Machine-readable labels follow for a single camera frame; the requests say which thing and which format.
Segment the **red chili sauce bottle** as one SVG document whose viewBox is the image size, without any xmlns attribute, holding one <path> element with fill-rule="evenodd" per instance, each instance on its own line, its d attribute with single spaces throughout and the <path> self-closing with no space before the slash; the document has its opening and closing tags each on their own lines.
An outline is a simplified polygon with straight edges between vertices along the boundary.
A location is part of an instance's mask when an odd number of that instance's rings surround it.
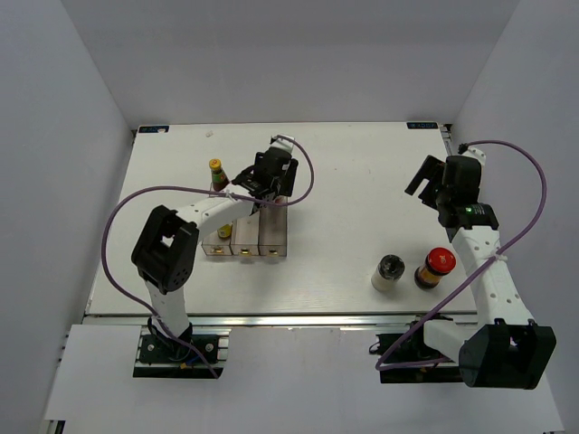
<svg viewBox="0 0 579 434">
<path fill-rule="evenodd" d="M 213 158 L 209 161 L 209 168 L 211 172 L 211 190 L 213 192 L 221 192 L 231 182 L 223 169 L 222 161 L 218 158 Z"/>
</svg>

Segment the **small yellow label bottle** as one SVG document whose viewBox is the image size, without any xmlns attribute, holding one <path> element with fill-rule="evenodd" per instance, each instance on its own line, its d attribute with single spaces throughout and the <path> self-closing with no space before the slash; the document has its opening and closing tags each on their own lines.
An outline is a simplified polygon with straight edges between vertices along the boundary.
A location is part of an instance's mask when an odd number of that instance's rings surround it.
<svg viewBox="0 0 579 434">
<path fill-rule="evenodd" d="M 228 239 L 232 236 L 233 225 L 231 223 L 225 224 L 217 230 L 217 235 L 220 239 Z"/>
</svg>

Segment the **black grinder white bottle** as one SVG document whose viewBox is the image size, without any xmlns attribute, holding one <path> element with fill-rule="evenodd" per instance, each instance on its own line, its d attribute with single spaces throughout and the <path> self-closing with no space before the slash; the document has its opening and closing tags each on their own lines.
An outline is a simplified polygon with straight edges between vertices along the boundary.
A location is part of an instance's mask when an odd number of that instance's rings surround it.
<svg viewBox="0 0 579 434">
<path fill-rule="evenodd" d="M 380 292 L 394 288 L 405 272 L 403 260 L 394 254 L 383 256 L 378 262 L 371 283 L 375 290 Z"/>
</svg>

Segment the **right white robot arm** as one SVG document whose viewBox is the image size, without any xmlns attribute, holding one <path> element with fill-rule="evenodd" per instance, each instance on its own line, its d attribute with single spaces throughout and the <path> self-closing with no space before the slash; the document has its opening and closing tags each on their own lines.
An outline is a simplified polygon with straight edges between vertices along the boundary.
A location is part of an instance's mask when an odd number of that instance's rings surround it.
<svg viewBox="0 0 579 434">
<path fill-rule="evenodd" d="M 476 331 L 430 319 L 410 335 L 408 347 L 422 361 L 439 353 L 455 362 L 469 387 L 533 390 L 555 350 L 555 334 L 536 323 L 518 294 L 501 250 L 497 217 L 479 201 L 481 175 L 475 158 L 427 156 L 405 189 L 439 214 L 470 278 L 478 314 Z"/>
</svg>

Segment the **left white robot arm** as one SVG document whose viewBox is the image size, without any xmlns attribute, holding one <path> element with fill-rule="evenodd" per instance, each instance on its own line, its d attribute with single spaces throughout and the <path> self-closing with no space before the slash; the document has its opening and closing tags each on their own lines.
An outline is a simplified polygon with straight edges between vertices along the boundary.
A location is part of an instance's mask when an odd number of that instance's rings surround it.
<svg viewBox="0 0 579 434">
<path fill-rule="evenodd" d="M 292 195 L 297 168 L 290 148 L 272 145 L 222 191 L 179 209 L 159 205 L 149 214 L 131 261 L 146 282 L 155 327 L 163 334 L 159 347 L 170 360 L 183 360 L 191 350 L 183 286 L 192 275 L 198 244 L 225 224 Z"/>
</svg>

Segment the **right clear organizer bin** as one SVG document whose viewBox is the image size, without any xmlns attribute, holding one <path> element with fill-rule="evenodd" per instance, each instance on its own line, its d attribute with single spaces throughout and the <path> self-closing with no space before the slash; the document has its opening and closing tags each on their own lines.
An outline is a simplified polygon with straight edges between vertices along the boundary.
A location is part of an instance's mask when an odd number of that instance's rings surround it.
<svg viewBox="0 0 579 434">
<path fill-rule="evenodd" d="M 288 251 L 288 201 L 279 197 L 277 206 L 260 210 L 258 249 L 263 257 L 282 258 Z"/>
</svg>

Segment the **clear organizer bin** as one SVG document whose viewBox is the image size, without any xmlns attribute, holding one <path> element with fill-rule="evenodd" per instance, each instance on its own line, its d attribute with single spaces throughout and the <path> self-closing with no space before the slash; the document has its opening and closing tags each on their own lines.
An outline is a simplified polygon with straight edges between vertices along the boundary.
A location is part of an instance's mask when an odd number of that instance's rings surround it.
<svg viewBox="0 0 579 434">
<path fill-rule="evenodd" d="M 259 255 L 259 228 L 260 215 L 257 212 L 235 222 L 231 239 L 234 256 L 249 258 Z"/>
<path fill-rule="evenodd" d="M 263 257 L 282 258 L 288 251 L 288 201 L 279 197 L 277 206 L 260 210 L 258 249 Z"/>
<path fill-rule="evenodd" d="M 206 256 L 232 256 L 231 242 L 232 236 L 225 240 L 220 239 L 217 231 L 214 231 L 203 239 L 201 246 Z"/>
</svg>

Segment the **right blue table label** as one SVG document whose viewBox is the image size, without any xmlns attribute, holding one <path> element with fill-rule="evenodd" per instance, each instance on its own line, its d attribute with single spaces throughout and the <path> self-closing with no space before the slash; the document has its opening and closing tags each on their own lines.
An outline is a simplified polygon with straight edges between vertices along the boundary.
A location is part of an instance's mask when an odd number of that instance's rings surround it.
<svg viewBox="0 0 579 434">
<path fill-rule="evenodd" d="M 421 121 L 410 121 L 406 123 L 409 129 L 438 129 L 439 126 L 436 122 L 421 122 Z"/>
</svg>

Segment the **blue table label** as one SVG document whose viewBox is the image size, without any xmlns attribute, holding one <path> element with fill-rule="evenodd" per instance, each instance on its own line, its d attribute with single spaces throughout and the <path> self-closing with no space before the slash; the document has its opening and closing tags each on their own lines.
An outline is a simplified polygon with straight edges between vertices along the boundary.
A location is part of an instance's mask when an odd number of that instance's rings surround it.
<svg viewBox="0 0 579 434">
<path fill-rule="evenodd" d="M 409 129 L 438 129 L 439 126 L 436 122 L 421 122 L 421 121 L 410 121 L 406 123 Z"/>
<path fill-rule="evenodd" d="M 138 129 L 139 134 L 165 134 L 169 130 L 169 125 L 161 126 L 140 126 Z"/>
</svg>

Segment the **middle clear organizer bin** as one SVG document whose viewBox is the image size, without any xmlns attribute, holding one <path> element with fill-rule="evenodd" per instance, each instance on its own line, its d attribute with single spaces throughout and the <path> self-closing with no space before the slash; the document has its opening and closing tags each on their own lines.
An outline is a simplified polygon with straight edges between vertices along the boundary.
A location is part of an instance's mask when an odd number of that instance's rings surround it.
<svg viewBox="0 0 579 434">
<path fill-rule="evenodd" d="M 260 215 L 257 212 L 235 222 L 231 239 L 234 256 L 249 258 L 259 255 L 259 228 Z"/>
</svg>

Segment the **red lid brown jar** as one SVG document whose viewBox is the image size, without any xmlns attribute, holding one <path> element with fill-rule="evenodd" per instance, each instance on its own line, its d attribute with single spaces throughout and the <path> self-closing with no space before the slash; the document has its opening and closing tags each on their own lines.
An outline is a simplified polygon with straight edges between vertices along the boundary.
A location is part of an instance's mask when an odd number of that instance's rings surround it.
<svg viewBox="0 0 579 434">
<path fill-rule="evenodd" d="M 443 277 L 449 275 L 456 267 L 454 254 L 443 247 L 432 249 L 425 257 L 424 263 L 414 272 L 414 281 L 419 288 L 435 288 Z"/>
</svg>

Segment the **left clear organizer bin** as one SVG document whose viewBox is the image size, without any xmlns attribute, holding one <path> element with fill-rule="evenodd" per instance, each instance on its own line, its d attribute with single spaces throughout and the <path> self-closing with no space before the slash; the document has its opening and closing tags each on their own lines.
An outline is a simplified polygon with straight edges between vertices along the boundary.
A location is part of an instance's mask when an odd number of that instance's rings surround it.
<svg viewBox="0 0 579 434">
<path fill-rule="evenodd" d="M 206 256 L 232 256 L 231 242 L 232 236 L 225 240 L 220 239 L 217 231 L 214 231 L 203 239 L 201 246 Z"/>
</svg>

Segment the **left blue table label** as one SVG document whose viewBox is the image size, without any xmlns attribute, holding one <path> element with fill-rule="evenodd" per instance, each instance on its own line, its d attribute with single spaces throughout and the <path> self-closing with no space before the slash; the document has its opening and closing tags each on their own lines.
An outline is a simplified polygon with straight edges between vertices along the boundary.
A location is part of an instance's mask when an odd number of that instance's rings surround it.
<svg viewBox="0 0 579 434">
<path fill-rule="evenodd" d="M 169 130 L 169 125 L 161 126 L 140 126 L 138 129 L 139 134 L 165 134 Z"/>
</svg>

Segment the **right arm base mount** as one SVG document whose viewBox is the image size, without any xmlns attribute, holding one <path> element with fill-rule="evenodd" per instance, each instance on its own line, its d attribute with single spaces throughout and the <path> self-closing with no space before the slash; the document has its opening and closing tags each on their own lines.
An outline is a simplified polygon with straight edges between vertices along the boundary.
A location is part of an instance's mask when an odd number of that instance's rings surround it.
<svg viewBox="0 0 579 434">
<path fill-rule="evenodd" d="M 410 322 L 384 323 L 375 329 L 375 342 L 368 348 L 368 353 L 381 357 L 408 329 L 421 319 L 411 316 Z M 399 347 L 384 360 L 384 364 L 418 362 L 417 366 L 394 368 L 381 371 L 382 384 L 419 384 L 419 383 L 462 383 L 459 367 L 456 363 L 435 363 L 442 354 L 426 346 L 423 342 L 423 329 L 408 337 Z"/>
</svg>

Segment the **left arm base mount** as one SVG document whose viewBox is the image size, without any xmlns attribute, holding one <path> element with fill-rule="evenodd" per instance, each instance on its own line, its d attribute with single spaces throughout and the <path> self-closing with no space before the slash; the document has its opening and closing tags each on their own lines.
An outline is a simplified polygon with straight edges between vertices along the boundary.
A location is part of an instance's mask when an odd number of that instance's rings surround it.
<svg viewBox="0 0 579 434">
<path fill-rule="evenodd" d="M 228 357 L 229 331 L 196 329 L 190 336 L 192 344 L 211 365 L 192 349 L 162 335 L 154 335 L 147 327 L 140 330 L 138 348 L 133 366 L 134 378 L 216 380 L 222 373 Z"/>
</svg>

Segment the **aluminium table front rail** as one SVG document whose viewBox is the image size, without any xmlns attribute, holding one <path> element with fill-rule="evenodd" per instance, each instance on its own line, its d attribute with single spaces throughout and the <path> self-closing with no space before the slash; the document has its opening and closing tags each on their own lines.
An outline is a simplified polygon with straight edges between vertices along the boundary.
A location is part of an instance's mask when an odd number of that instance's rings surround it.
<svg viewBox="0 0 579 434">
<path fill-rule="evenodd" d="M 461 325 L 475 325 L 476 314 L 443 314 Z M 417 315 L 266 315 L 266 316 L 189 316 L 189 322 L 197 327 L 323 327 L 323 326 L 404 326 L 410 324 Z M 145 325 L 145 315 L 98 316 L 88 315 L 82 319 L 83 325 L 136 326 Z"/>
</svg>

